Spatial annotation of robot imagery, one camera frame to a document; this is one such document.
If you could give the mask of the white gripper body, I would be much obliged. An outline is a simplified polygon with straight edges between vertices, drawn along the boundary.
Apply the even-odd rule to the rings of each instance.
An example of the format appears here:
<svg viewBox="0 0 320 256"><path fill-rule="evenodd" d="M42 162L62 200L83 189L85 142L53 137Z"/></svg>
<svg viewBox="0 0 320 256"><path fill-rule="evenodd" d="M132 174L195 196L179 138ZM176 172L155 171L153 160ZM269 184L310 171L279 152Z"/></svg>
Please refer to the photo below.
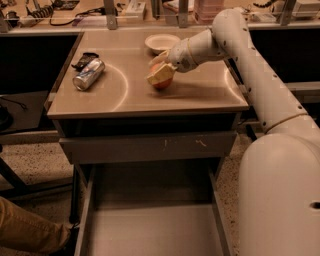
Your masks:
<svg viewBox="0 0 320 256"><path fill-rule="evenodd" d="M189 40L183 39L174 45L167 57L177 72L186 73L195 68L195 62L189 49Z"/></svg>

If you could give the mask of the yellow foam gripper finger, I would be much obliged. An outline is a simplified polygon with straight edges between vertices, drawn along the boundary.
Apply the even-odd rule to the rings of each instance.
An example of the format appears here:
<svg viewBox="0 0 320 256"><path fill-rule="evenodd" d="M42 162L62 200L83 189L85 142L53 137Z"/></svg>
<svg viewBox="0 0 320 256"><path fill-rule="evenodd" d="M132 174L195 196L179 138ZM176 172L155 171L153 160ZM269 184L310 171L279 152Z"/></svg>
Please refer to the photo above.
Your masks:
<svg viewBox="0 0 320 256"><path fill-rule="evenodd" d="M176 68L171 63L154 64L147 76L150 85L169 85L174 77Z"/></svg>
<svg viewBox="0 0 320 256"><path fill-rule="evenodd" d="M149 66L154 66L157 63L161 63L161 62L166 62L168 59L168 55L169 55L169 51L163 51L161 52L159 55L157 55L156 57L154 57L149 63Z"/></svg>

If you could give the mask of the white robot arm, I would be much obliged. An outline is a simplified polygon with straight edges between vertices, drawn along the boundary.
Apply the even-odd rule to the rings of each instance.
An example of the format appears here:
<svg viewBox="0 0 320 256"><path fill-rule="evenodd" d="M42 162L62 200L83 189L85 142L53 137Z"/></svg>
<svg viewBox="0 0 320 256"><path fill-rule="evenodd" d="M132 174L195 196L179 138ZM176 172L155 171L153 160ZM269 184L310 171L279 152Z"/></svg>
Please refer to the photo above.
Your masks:
<svg viewBox="0 0 320 256"><path fill-rule="evenodd" d="M247 22L225 9L211 28L149 63L151 85L231 58L263 128L239 170L240 256L320 256L320 129L254 46Z"/></svg>

